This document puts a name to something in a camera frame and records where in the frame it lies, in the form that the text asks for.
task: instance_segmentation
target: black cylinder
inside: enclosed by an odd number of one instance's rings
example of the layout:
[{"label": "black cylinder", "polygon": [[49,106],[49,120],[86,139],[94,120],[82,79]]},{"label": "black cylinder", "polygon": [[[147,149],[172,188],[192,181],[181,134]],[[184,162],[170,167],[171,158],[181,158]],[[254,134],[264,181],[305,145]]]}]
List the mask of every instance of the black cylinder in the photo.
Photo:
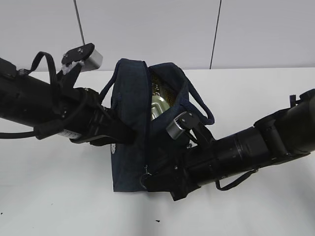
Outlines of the black cylinder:
[{"label": "black cylinder", "polygon": [[[66,119],[80,103],[80,92],[72,89],[71,93],[71,97],[60,97],[62,113],[58,115],[53,111],[50,84],[31,76],[7,78],[0,75],[0,118],[31,127]],[[78,134],[86,133],[93,113],[94,109],[86,106],[66,129]]]},{"label": "black cylinder", "polygon": [[275,127],[289,152],[307,154],[315,150],[315,96],[289,109]]},{"label": "black cylinder", "polygon": [[217,140],[207,150],[191,150],[185,163],[192,180],[199,186],[244,171],[259,168],[270,159],[260,132],[248,128]]}]

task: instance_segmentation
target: bag logo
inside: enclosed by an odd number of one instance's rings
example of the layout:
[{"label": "bag logo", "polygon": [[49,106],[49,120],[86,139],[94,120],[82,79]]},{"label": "bag logo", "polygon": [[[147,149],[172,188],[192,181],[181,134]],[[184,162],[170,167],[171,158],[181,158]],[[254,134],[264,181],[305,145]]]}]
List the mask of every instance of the bag logo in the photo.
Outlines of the bag logo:
[{"label": "bag logo", "polygon": [[111,149],[112,154],[115,154],[115,151],[116,151],[116,144],[111,144],[111,145],[110,145],[110,149]]}]

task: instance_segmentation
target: black strap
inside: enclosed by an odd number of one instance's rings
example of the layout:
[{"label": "black strap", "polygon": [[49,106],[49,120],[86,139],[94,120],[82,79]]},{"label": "black strap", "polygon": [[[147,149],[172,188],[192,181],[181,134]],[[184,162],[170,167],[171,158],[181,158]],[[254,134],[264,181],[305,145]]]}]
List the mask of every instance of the black strap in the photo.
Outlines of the black strap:
[{"label": "black strap", "polygon": [[231,188],[234,188],[237,185],[239,185],[241,182],[245,181],[249,176],[251,176],[252,174],[256,173],[257,171],[258,171],[258,169],[248,171],[248,172],[246,172],[245,174],[243,174],[242,176],[240,176],[239,178],[237,178],[236,180],[234,180],[233,182],[229,183],[227,186],[224,186],[224,187],[221,187],[220,186],[220,181],[217,180],[216,181],[216,187],[220,191],[230,190]]}]

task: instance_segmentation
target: cylindrical joint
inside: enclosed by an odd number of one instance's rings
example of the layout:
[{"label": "cylindrical joint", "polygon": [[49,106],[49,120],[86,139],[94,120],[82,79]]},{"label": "cylindrical joint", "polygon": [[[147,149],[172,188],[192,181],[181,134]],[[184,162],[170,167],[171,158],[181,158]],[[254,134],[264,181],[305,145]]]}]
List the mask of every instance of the cylindrical joint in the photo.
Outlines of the cylindrical joint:
[{"label": "cylindrical joint", "polygon": [[270,159],[260,132],[248,128],[218,141],[207,150],[197,148],[186,156],[188,171],[199,186],[244,171],[259,168]]},{"label": "cylindrical joint", "polygon": [[285,147],[294,154],[315,150],[315,97],[289,109],[275,122]]}]

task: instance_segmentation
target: black cable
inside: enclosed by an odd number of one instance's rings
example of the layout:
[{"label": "black cable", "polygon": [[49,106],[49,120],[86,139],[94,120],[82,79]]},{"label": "black cable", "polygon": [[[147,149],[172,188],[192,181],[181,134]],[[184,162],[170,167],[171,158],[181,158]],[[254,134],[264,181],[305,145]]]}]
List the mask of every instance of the black cable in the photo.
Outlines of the black cable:
[{"label": "black cable", "polygon": [[43,57],[46,57],[47,67],[49,71],[50,85],[52,86],[53,92],[55,92],[57,89],[56,67],[55,67],[54,59],[49,53],[46,53],[46,52],[37,53],[36,57],[34,58],[31,64],[31,69],[30,70],[24,69],[24,71],[27,75],[31,74],[33,71],[35,71],[38,68],[38,65]]},{"label": "black cable", "polygon": [[217,39],[217,31],[218,31],[218,25],[219,25],[219,17],[220,17],[220,11],[221,11],[221,3],[222,0],[220,0],[220,5],[219,5],[219,11],[218,11],[218,18],[217,18],[217,25],[216,25],[216,32],[215,32],[215,38],[213,40],[213,47],[212,47],[212,54],[211,54],[211,61],[210,61],[210,70],[212,67],[212,59],[213,59],[213,53],[215,51],[215,44],[216,44],[216,39]]},{"label": "black cable", "polygon": [[36,133],[34,131],[24,133],[0,133],[0,139],[24,139],[35,136]]}]

